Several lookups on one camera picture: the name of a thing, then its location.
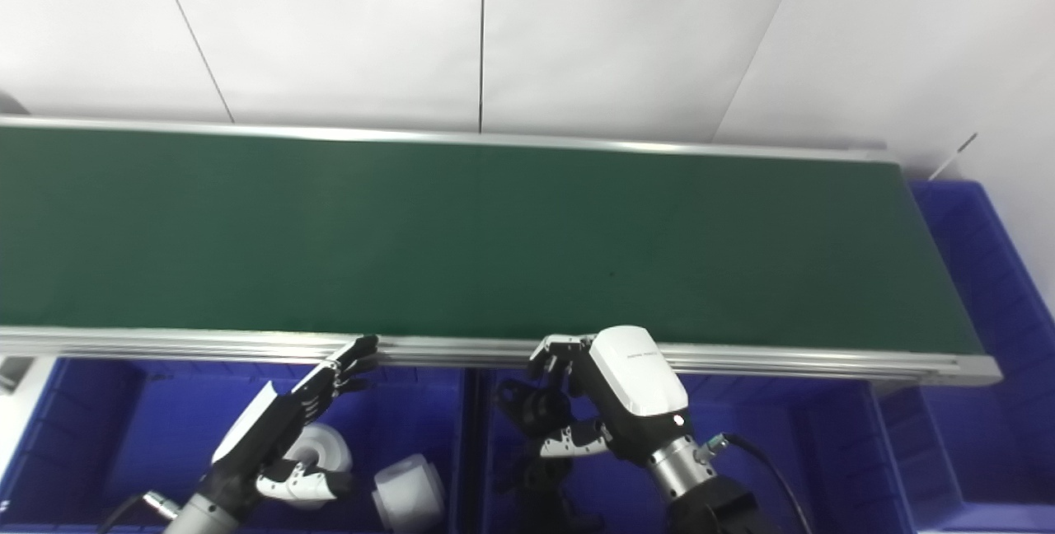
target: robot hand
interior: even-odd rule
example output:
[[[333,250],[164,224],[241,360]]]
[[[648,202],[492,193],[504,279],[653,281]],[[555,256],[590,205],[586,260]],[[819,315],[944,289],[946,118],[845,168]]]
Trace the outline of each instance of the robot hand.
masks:
[[[166,534],[227,534],[248,519],[265,497],[328,501],[349,495],[351,475],[283,459],[305,425],[315,421],[342,394],[365,389],[360,374],[377,366],[377,336],[345,345],[279,395],[271,382],[249,403],[216,449],[212,465],[186,506],[150,492],[142,496],[172,523]],[[135,503],[138,497],[126,502]],[[109,530],[128,507],[100,528]]]
[[[665,454],[691,447],[691,456],[697,447],[689,396],[645,328],[617,326],[592,336],[546,337],[531,357],[529,374],[537,379],[546,369],[551,375],[569,369],[572,394],[586,394],[600,416],[568,425],[542,444],[540,455],[611,450],[617,458],[651,470]],[[703,480],[708,468],[699,464],[693,472]]]
[[[526,409],[518,425],[529,436],[523,426],[528,417],[548,418],[551,425],[561,417],[565,421],[537,443],[540,458],[611,451],[617,458],[648,470],[667,501],[668,531],[672,534],[776,531],[749,491],[711,466],[710,460],[727,441],[716,437],[704,446],[696,443],[685,386],[647,330],[617,326],[592,336],[548,337],[529,365],[533,379],[545,371],[549,386],[532,393],[534,398],[517,395],[517,388],[524,384],[504,382],[499,389],[499,396],[505,397],[500,406],[514,402],[514,408]],[[558,403],[556,394],[562,393],[554,390],[565,371],[570,374],[570,392],[586,394],[597,407],[598,417],[576,421],[567,398],[563,404]],[[510,409],[503,411],[511,415]],[[511,418],[517,422],[517,416]],[[534,424],[541,427],[546,421]]]

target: white cylindrical object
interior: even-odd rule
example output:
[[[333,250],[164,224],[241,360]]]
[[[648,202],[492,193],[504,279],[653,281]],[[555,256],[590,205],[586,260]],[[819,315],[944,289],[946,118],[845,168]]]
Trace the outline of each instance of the white cylindrical object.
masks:
[[[301,437],[284,456],[306,465],[316,465],[323,470],[345,472],[351,469],[351,451],[335,428],[322,423],[311,423],[304,427]],[[326,501],[288,501],[299,510],[318,510]]]
[[[373,477],[381,522],[396,534],[417,534],[443,521],[443,482],[425,456],[415,454]]]

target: cable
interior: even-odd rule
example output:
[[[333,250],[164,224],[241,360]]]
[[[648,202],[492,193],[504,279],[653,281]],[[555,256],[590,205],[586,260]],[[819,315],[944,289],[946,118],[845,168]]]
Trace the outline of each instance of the cable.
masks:
[[[132,495],[128,499],[124,499],[123,503],[117,506],[117,509],[110,514],[109,518],[107,518],[106,521],[99,526],[99,529],[96,531],[97,534],[107,534],[107,532],[110,532],[110,530],[117,523],[117,520],[123,517],[129,510],[134,508],[136,503],[139,502],[139,499],[142,499],[142,493]]]
[[[776,465],[773,464],[768,456],[766,456],[765,452],[735,433],[723,433],[722,437],[724,437],[728,443],[740,447],[751,456],[754,456],[755,459],[765,464],[765,466],[773,473],[773,476],[775,476],[776,480],[781,483],[781,489],[784,490],[784,495],[787,496],[788,501],[791,502],[791,507],[794,508],[795,517],[799,518],[799,525],[802,527],[803,533],[813,534],[813,529],[809,527],[809,520],[806,519],[806,512],[804,512],[802,510],[802,506],[799,504],[799,500],[791,491],[791,487],[788,484],[788,481],[784,479],[784,475],[781,474],[781,471],[776,470]]]

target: blue plastic bin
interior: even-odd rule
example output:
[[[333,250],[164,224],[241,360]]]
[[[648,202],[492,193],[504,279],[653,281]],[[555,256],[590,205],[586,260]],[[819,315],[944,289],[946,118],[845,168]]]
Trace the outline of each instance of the blue plastic bin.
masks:
[[[497,371],[493,385],[516,371]],[[738,433],[761,446],[784,473],[818,534],[908,534],[904,494],[870,386],[790,378],[682,376],[690,394],[697,439]],[[586,398],[577,418],[594,416]],[[515,532],[513,479],[524,438],[504,415],[490,417],[482,532]],[[755,493],[787,534],[800,529],[772,475],[755,459],[728,450],[714,460],[720,473]],[[564,481],[578,514],[600,514],[607,534],[664,532],[666,501],[651,477],[611,454],[578,458]]]
[[[2,482],[0,531],[90,534],[110,510],[153,489],[186,501],[224,434],[267,380],[288,390],[303,365],[60,360]],[[321,418],[352,454],[359,491],[316,512],[265,501],[242,532],[381,532],[373,475],[411,454],[436,464],[456,532],[464,370],[383,367],[377,385]],[[137,511],[116,532],[157,532]]]
[[[1055,532],[1055,325],[981,186],[913,191],[1004,379],[881,405],[921,529]]]

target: aluminum rail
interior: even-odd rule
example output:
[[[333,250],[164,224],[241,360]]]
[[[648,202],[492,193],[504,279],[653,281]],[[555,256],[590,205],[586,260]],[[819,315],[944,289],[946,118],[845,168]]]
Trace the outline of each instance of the aluminum rail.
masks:
[[[567,136],[534,136],[517,133],[424,132],[370,129],[325,128],[324,126],[217,125],[203,122],[155,122],[91,118],[49,118],[44,116],[0,115],[0,126],[23,129],[72,129],[132,131],[155,133],[200,133],[220,136],[252,136],[339,142],[408,142],[419,145],[468,145],[487,147],[529,147],[572,151],[611,151],[616,153],[653,153],[667,155],[706,155],[763,157],[775,159],[818,159],[818,161],[896,163],[886,151],[870,149],[806,149],[797,147],[760,147],[669,142],[656,140],[615,140]]]
[[[0,355],[314,364],[359,335],[173,328],[0,326]],[[381,336],[388,365],[521,367],[525,340]],[[986,385],[1001,378],[984,355],[659,343],[684,374],[863,379]]]

